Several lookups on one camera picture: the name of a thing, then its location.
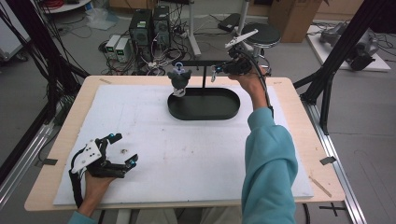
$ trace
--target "stool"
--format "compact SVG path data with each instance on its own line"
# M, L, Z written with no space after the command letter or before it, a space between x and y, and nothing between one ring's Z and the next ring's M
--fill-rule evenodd
M267 24L251 23L242 29L241 35L245 35L255 29L259 32L248 37L244 42L253 47L253 58L256 62L259 61L259 57L263 58L267 62L268 65L265 65L264 67L267 68L267 73L271 74L270 63L264 57L263 49L269 49L276 46L280 41L280 32L273 26Z

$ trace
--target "human hand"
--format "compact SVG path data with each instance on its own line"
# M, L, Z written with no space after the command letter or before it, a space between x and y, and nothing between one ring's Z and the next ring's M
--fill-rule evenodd
M265 69L261 68L262 73L265 74ZM252 68L249 73L245 75L229 75L229 79L237 80L241 87L250 95L253 103L253 109L268 106L265 98L265 90L260 81L256 70Z
M85 196L78 212L90 217L97 205L102 201L108 186L116 177L93 177L89 171L85 172Z

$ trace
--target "black tray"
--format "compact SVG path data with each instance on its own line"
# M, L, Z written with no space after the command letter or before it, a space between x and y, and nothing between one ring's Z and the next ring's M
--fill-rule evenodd
M238 95L224 88L187 88L183 97L168 97L169 113L182 120L230 119L240 105Z

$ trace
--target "wooden table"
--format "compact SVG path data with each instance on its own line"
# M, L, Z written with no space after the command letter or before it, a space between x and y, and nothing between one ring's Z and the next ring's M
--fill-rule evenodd
M191 85L200 85L201 77L192 77ZM56 165L44 165L25 203L28 211L52 211L76 209L74 205L56 206L52 202L59 188L62 172L66 166L67 158L76 140L84 119L90 110L96 90L100 85L169 85L168 77L87 77L81 87L65 122L59 132L52 150L50 159L58 160ZM238 85L227 77L217 77L215 83L206 81L207 87L221 85ZM282 106L290 133L296 147L299 149L300 158L309 175L314 197L309 199L296 199L297 203L313 202L341 202L345 193L337 175L330 164L322 165L319 161L326 158L323 146L307 116L300 98L292 86L291 81L285 77L269 77L267 85L273 86L277 98ZM148 208L148 207L193 207L214 205L238 205L240 201L221 202L219 204L207 202L184 203L132 203L132 204L104 204L99 208Z

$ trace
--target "long sleeve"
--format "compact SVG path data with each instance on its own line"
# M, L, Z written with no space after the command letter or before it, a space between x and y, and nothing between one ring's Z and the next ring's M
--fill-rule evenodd
M86 217L79 212L74 212L73 216L70 217L67 224L95 224L96 221L90 217Z
M243 223L295 223L291 185L297 160L289 132L277 126L268 108L249 116L246 177L242 189Z

